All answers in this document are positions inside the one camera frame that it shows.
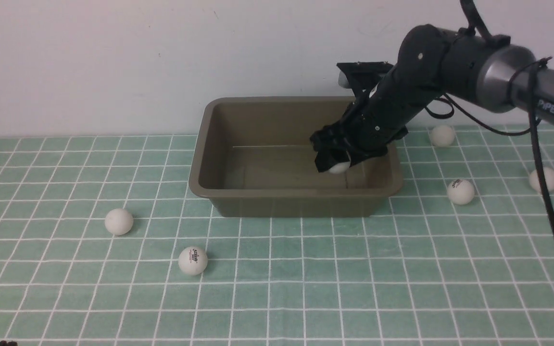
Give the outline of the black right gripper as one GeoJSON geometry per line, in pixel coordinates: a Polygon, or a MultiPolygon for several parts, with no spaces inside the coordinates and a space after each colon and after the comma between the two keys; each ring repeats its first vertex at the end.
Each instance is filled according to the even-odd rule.
{"type": "Polygon", "coordinates": [[[327,173],[330,167],[342,162],[343,151],[352,159],[385,155],[387,145],[429,103],[430,81],[387,73],[375,87],[356,97],[340,120],[310,136],[316,151],[316,170],[327,173]]]}

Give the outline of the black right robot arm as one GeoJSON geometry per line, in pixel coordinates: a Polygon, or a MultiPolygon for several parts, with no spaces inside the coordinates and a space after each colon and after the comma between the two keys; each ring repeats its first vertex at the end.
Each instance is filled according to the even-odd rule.
{"type": "Polygon", "coordinates": [[[310,137],[320,173],[386,155],[389,144],[407,135],[407,123],[441,96],[495,113],[532,111],[536,120],[554,125],[554,70],[510,37],[485,39],[470,29],[420,25],[407,33],[395,64],[337,67],[355,100],[340,120],[310,137]]]}

